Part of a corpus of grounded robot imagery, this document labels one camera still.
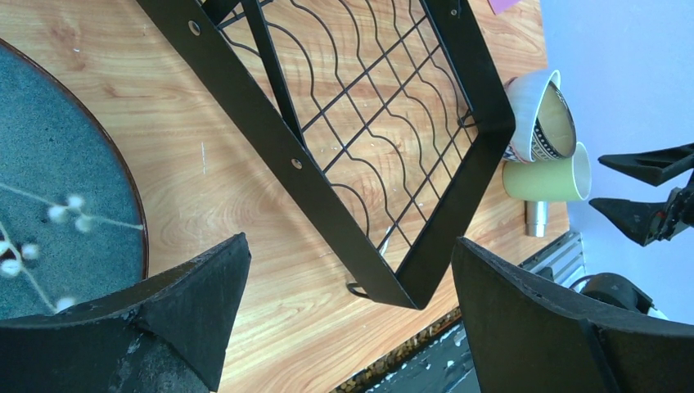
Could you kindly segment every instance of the wire rack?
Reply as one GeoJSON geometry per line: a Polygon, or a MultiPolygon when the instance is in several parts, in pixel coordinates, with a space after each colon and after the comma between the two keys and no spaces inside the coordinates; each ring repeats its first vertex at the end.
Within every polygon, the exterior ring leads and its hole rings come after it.
{"type": "Polygon", "coordinates": [[[138,2],[354,275],[348,288],[424,308],[515,128],[467,1],[138,2]]]}
{"type": "MultiPolygon", "coordinates": [[[[476,137],[425,12],[411,0],[274,0],[263,14],[307,148],[397,269],[476,137]]],[[[274,101],[241,5],[220,24],[274,101]]]]}

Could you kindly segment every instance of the blue wall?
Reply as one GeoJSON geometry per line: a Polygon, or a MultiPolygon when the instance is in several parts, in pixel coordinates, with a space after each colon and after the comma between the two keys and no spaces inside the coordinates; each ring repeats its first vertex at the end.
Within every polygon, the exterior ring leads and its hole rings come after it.
{"type": "MultiPolygon", "coordinates": [[[[549,64],[591,155],[591,197],[664,201],[689,174],[654,188],[597,158],[694,142],[694,2],[542,0],[542,10],[549,64]]],[[[587,202],[569,212],[589,273],[622,274],[669,318],[694,324],[694,229],[642,248],[587,202]]]]}

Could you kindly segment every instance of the light green mug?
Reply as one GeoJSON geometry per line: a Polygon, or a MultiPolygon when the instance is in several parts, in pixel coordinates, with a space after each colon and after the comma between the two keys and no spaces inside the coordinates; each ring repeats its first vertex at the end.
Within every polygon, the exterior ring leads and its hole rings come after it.
{"type": "Polygon", "coordinates": [[[588,152],[578,142],[574,155],[564,160],[507,162],[503,168],[503,187],[510,197],[522,201],[583,201],[591,187],[588,152]]]}

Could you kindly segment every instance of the pink paper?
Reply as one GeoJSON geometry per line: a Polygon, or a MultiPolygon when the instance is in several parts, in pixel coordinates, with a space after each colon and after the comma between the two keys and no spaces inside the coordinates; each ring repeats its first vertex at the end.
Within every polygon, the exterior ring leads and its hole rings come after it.
{"type": "Polygon", "coordinates": [[[494,14],[498,15],[511,8],[512,5],[519,1],[520,0],[489,0],[489,5],[492,6],[492,11],[494,11],[494,14]]]}

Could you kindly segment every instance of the round tray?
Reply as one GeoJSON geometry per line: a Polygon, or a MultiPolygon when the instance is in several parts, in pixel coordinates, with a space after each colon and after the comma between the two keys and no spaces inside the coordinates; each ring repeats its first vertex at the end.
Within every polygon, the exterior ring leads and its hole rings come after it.
{"type": "Polygon", "coordinates": [[[113,141],[0,39],[0,319],[54,314],[146,277],[147,232],[113,141]]]}

